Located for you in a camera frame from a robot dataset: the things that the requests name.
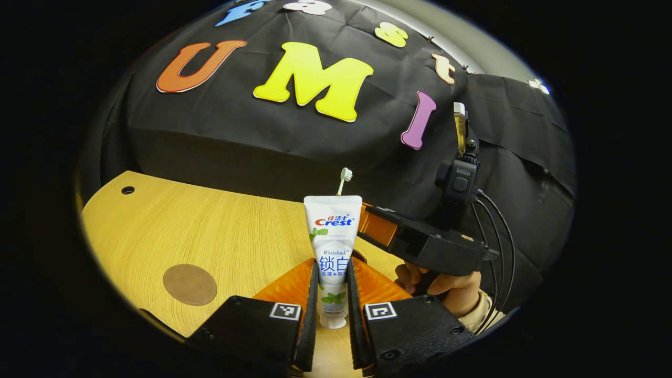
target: toothbrush head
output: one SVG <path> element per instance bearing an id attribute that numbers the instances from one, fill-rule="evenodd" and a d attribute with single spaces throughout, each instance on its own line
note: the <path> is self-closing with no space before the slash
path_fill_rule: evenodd
<path id="1" fill-rule="evenodd" d="M 352 180 L 352 171 L 350 169 L 343 168 L 341 171 L 341 180 L 350 182 L 350 180 Z"/>

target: black cloth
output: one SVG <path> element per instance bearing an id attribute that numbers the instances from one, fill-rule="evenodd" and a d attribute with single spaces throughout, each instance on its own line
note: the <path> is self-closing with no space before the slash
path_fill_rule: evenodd
<path id="1" fill-rule="evenodd" d="M 517 247 L 516 280 L 503 310 L 520 305 L 561 252 L 577 191 L 571 138 L 552 97 L 520 81 L 467 75 L 449 53 L 404 23 L 346 0 L 331 0 L 333 8 L 325 15 L 286 11 L 285 2 L 269 1 L 247 17 L 214 26 L 242 3 L 220 7 L 164 38 L 112 90 L 92 125 L 80 165 L 84 202 L 128 169 L 302 202 L 306 195 L 335 194 L 339 172 L 348 167 L 353 180 L 344 194 L 427 219 L 441 195 L 434 184 L 437 167 L 457 152 L 453 103 L 463 102 L 472 132 L 481 140 L 476 184 L 505 215 Z M 376 37 L 380 22 L 406 31 L 406 46 Z M 181 75 L 187 76 L 225 40 L 247 45 L 234 50 L 206 82 L 181 93 L 157 90 L 159 75 L 183 47 L 210 43 L 183 68 Z M 315 109 L 326 89 L 305 106 L 296 104 L 292 81 L 284 103 L 253 96 L 283 57 L 285 42 L 317 47 L 324 68 L 344 58 L 373 67 L 358 95 L 355 122 Z M 438 77 L 432 54 L 447 57 L 456 68 L 454 85 Z M 401 143 L 400 135 L 411 123 L 418 91 L 431 96 L 437 109 L 422 148 L 414 150 Z M 491 230 L 485 214 L 479 216 Z M 497 226 L 508 270 L 504 226 Z M 480 237 L 470 210 L 458 229 Z M 494 233 L 487 236 L 496 245 Z M 483 277 L 484 289 L 492 292 L 489 273 Z"/>

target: toothbrush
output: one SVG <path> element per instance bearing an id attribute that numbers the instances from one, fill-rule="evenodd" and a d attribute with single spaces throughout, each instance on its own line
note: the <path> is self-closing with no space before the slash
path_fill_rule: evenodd
<path id="1" fill-rule="evenodd" d="M 350 182 L 350 180 L 352 180 L 352 171 L 350 169 L 343 168 L 341 171 L 341 184 L 338 187 L 338 193 L 336 193 L 337 196 L 341 195 L 341 191 L 343 190 L 343 182 Z"/>

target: toothpaste tube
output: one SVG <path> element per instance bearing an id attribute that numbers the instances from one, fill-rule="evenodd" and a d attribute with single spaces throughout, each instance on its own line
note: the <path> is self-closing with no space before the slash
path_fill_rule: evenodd
<path id="1" fill-rule="evenodd" d="M 337 329 L 345 325 L 345 273 L 360 225 L 360 196 L 307 196 L 308 234 L 320 268 L 317 307 L 320 324 Z"/>

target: letter m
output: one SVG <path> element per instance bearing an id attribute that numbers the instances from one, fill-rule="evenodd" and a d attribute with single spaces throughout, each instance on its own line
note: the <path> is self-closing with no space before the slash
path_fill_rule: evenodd
<path id="1" fill-rule="evenodd" d="M 310 44 L 287 42 L 285 55 L 266 84 L 256 87 L 254 96 L 285 102 L 290 97 L 287 84 L 294 76 L 296 103 L 304 106 L 329 87 L 327 95 L 315 104 L 318 112 L 346 122 L 355 122 L 355 102 L 364 79 L 374 70 L 365 62 L 345 58 L 327 69 L 322 68 L 317 48 Z"/>

